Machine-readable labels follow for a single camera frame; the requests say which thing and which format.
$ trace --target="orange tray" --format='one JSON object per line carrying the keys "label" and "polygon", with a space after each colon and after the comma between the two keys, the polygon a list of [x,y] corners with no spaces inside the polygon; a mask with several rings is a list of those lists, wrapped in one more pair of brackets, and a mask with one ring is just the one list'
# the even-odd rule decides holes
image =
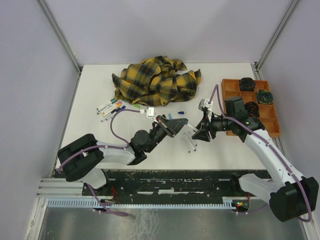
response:
{"label": "orange tray", "polygon": [[[242,97],[244,103],[255,102],[258,104],[256,93],[260,89],[270,91],[269,83],[265,80],[255,80],[254,91],[240,91],[239,87],[240,79],[223,79],[221,83],[222,88],[222,99],[223,108],[226,112],[225,99],[229,97]],[[279,127],[277,112],[274,104],[258,104],[259,115],[258,119],[265,126],[270,137],[277,138],[281,135],[281,130]],[[235,136],[231,131],[227,131],[228,136]]]}

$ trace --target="marker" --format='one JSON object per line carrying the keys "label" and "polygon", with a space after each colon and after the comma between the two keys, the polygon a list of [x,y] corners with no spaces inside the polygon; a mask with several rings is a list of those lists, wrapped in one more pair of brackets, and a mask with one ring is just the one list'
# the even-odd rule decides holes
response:
{"label": "marker", "polygon": [[192,139],[192,133],[188,131],[188,135],[190,136],[190,139],[193,141],[194,145],[198,146],[196,140]]}
{"label": "marker", "polygon": [[184,134],[184,136],[189,140],[189,142],[192,144],[193,148],[196,149],[196,145],[193,141],[193,139],[189,136],[189,134]]}
{"label": "marker", "polygon": [[116,102],[116,101],[117,101],[117,99],[112,98],[111,100],[107,101],[105,104],[102,104],[102,105],[98,106],[96,109],[97,109],[98,111],[101,111],[101,109],[103,109],[105,106],[111,104],[112,102],[114,103],[114,102]]}
{"label": "marker", "polygon": [[106,120],[107,117],[109,117],[112,113],[114,113],[113,110],[116,110],[116,108],[118,108],[118,107],[120,107],[120,106],[121,106],[121,104],[115,105],[114,107],[112,107],[112,109],[110,109],[110,112],[108,112],[107,114],[104,113],[104,114],[102,115],[103,118],[102,118],[101,122],[103,122],[104,120]]}
{"label": "marker", "polygon": [[186,150],[188,151],[188,153],[190,153],[190,148],[188,147],[186,141],[183,138],[181,138],[181,141],[182,141],[183,145],[185,146]]}
{"label": "marker", "polygon": [[187,123],[187,125],[188,125],[190,128],[192,128],[192,130],[193,130],[195,133],[198,132],[198,129],[195,128],[194,126],[192,126],[190,123]]}
{"label": "marker", "polygon": [[117,109],[115,109],[115,112],[113,112],[111,115],[109,115],[106,120],[108,121],[109,119],[112,119],[114,117],[114,115],[116,115],[117,112],[119,112],[122,109],[125,109],[126,106],[122,106],[122,108],[118,107]]}
{"label": "marker", "polygon": [[114,109],[120,107],[122,104],[121,101],[118,101],[115,105],[109,107],[108,109],[106,109],[104,112],[103,112],[103,115],[102,116],[107,116],[109,113],[111,113]]}
{"label": "marker", "polygon": [[193,151],[194,151],[194,152],[197,151],[197,150],[196,150],[196,147],[195,147],[195,146],[192,144],[192,142],[189,140],[188,136],[187,136],[185,133],[184,133],[183,135],[184,135],[186,141],[189,142],[189,143],[193,146]]}
{"label": "marker", "polygon": [[108,108],[112,107],[112,105],[116,102],[117,100],[112,101],[110,104],[106,105],[104,108],[102,108],[100,111],[98,111],[96,114],[101,114]]}
{"label": "marker", "polygon": [[138,104],[132,104],[132,106],[134,106],[134,107],[137,108],[137,109],[140,108],[140,105],[138,105]]}

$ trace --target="yellow plaid fabric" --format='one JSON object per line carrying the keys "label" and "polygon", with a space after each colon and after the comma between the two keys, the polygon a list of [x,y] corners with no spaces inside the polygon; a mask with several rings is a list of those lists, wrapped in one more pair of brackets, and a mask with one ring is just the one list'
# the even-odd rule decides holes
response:
{"label": "yellow plaid fabric", "polygon": [[196,95],[201,82],[201,72],[187,70],[178,59],[156,56],[145,59],[140,64],[130,64],[121,72],[121,77],[112,74],[115,86],[114,97],[131,104],[165,106],[169,102],[186,102]]}

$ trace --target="blue marker cap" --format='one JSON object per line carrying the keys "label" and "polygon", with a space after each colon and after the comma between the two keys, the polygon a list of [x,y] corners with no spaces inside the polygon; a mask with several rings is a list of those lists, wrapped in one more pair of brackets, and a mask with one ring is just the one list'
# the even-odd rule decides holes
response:
{"label": "blue marker cap", "polygon": [[125,109],[125,108],[126,108],[126,106],[123,106],[123,107],[121,107],[121,108],[118,107],[115,111],[116,111],[116,112],[119,112],[120,110],[123,110],[123,109]]}

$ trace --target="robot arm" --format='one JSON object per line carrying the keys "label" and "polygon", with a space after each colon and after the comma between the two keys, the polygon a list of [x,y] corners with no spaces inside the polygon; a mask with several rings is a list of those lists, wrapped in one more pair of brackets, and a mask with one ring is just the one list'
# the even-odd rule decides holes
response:
{"label": "robot arm", "polygon": [[89,133],[60,149],[57,155],[65,179],[68,182],[82,181],[99,189],[107,183],[108,177],[101,169],[96,168],[97,164],[137,165],[147,158],[145,153],[150,153],[166,136],[173,138],[188,122],[186,118],[166,119],[160,115],[153,117],[152,111],[153,107],[150,107],[147,112],[147,118],[153,121],[150,132],[137,131],[127,148],[114,144],[113,147],[108,147],[107,143],[97,140]]}
{"label": "robot arm", "polygon": [[[192,138],[209,142],[210,136],[214,139],[217,132],[232,131],[258,156],[273,180],[273,182],[268,182],[258,178],[253,173],[243,173],[234,176],[239,189],[249,192],[268,203],[273,214],[280,221],[285,222],[308,212],[303,193],[297,183],[299,181],[306,193],[311,211],[314,211],[318,197],[318,182],[313,177],[305,178],[301,172],[292,166],[272,142],[260,120],[257,117],[248,117],[248,112],[245,110],[245,104],[241,97],[228,98],[225,100],[225,107],[227,117],[232,117],[241,122],[254,134],[230,120],[230,118],[215,116],[212,113],[209,100],[203,99],[199,104],[199,109],[203,111],[203,118],[196,127],[198,131]],[[268,144],[257,136],[268,140]]]}
{"label": "robot arm", "polygon": [[[212,112],[212,104],[208,99],[203,99],[199,105],[199,109],[203,111],[203,118],[197,125],[197,131],[192,138],[210,142],[216,137],[217,132],[232,131],[258,156],[273,180],[273,182],[267,182],[246,172],[234,176],[239,189],[268,203],[274,215],[282,222],[308,212],[304,193],[311,211],[314,211],[318,197],[318,182],[313,177],[305,178],[290,164],[273,144],[260,120],[257,117],[248,117],[241,97],[228,98],[225,106],[226,116],[237,120],[250,131],[230,119],[215,116]],[[99,189],[108,182],[108,176],[101,169],[96,168],[98,163],[137,165],[147,158],[145,153],[150,153],[166,136],[173,138],[188,122],[186,118],[166,119],[160,115],[154,118],[153,112],[152,108],[147,111],[147,117],[153,120],[153,128],[149,133],[145,130],[137,131],[128,148],[106,147],[107,144],[96,140],[93,134],[86,134],[60,149],[58,158],[61,167],[68,160],[62,167],[66,180],[68,182],[80,180],[94,189]],[[268,144],[261,141],[256,134],[267,139]]]}

